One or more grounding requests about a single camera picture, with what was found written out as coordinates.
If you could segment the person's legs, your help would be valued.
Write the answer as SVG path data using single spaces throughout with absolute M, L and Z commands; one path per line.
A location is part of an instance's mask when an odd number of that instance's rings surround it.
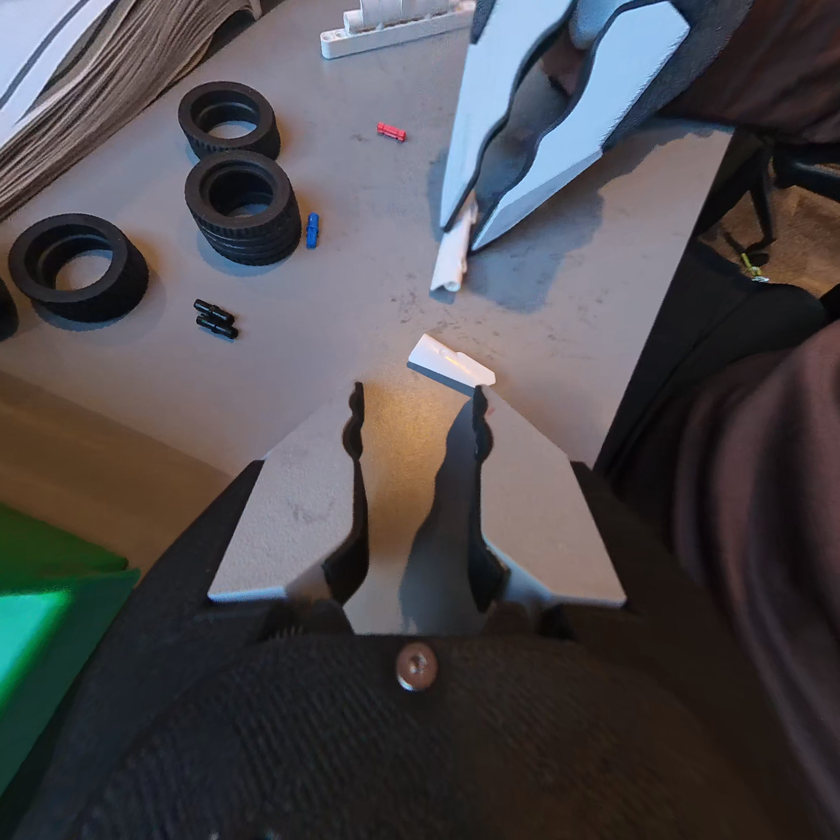
M 796 347 L 835 316 L 821 297 L 790 284 L 749 280 L 710 246 L 690 241 L 596 473 L 668 541 L 679 439 L 700 386 L 732 363 Z

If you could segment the small white toy connector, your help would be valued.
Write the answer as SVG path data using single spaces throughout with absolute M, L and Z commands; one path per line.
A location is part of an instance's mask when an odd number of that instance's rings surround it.
M 429 290 L 457 292 L 467 273 L 468 245 L 442 241 L 437 252 Z

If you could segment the black office chair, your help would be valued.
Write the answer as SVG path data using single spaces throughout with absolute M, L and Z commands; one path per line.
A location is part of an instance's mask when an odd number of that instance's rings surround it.
M 761 238 L 746 255 L 764 252 L 776 239 L 771 185 L 798 186 L 809 193 L 839 202 L 839 143 L 786 143 L 761 134 L 760 148 L 752 157 L 748 194 L 759 223 Z

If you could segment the white stepped brick assembly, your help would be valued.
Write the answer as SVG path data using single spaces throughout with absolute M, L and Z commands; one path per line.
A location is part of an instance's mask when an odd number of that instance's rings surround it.
M 411 43 L 471 26 L 474 1 L 361 1 L 343 26 L 322 32 L 326 60 Z

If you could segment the grey desk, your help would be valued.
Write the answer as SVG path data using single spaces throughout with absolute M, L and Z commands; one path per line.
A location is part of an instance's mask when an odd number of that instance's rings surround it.
M 77 327 L 15 290 L 2 342 L 2 499 L 147 571 L 239 471 L 364 384 L 371 573 L 362 632 L 473 627 L 466 397 L 406 367 L 424 333 L 497 375 L 497 392 L 593 466 L 731 132 L 647 123 L 469 261 L 432 297 L 438 205 L 469 32 L 324 59 L 320 34 L 358 2 L 281 2 L 2 225 L 2 272 L 42 218 L 104 217 L 147 258 L 125 318 Z M 184 200 L 182 95 L 242 81 L 278 117 L 280 165 L 319 245 L 277 266 L 207 246 Z M 398 143 L 376 124 L 407 132 Z M 235 316 L 226 340 L 195 299 Z

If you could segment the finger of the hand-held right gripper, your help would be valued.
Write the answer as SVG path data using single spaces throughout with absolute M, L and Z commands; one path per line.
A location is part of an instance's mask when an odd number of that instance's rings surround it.
M 524 173 L 494 203 L 472 241 L 488 246 L 602 157 L 606 142 L 688 36 L 670 2 L 632 2 L 595 39 L 583 87 L 546 129 Z
M 452 227 L 474 188 L 522 79 L 573 7 L 574 1 L 476 2 L 440 197 L 443 230 Z

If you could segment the person's torso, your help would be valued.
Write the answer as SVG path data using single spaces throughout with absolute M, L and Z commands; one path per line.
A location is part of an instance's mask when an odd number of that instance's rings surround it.
M 671 524 L 717 586 L 825 836 L 839 820 L 839 328 L 729 366 L 683 426 Z

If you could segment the green plastic bin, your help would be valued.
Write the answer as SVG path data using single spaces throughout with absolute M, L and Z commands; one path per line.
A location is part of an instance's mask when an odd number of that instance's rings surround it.
M 140 577 L 122 556 L 1 506 L 1 792 Z

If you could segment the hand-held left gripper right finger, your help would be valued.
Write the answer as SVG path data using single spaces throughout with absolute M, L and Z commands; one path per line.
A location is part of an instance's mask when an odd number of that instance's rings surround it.
M 488 386 L 471 404 L 467 574 L 477 610 L 623 608 L 627 595 L 567 455 Z

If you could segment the open instruction book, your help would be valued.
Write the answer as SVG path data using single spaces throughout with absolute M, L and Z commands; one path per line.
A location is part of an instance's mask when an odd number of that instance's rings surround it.
M 2 2 L 1 218 L 201 61 L 256 1 Z

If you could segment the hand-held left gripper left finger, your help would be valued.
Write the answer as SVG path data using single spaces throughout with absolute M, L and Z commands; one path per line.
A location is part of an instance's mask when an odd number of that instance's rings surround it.
M 370 567 L 364 387 L 322 405 L 259 463 L 207 596 L 346 603 Z

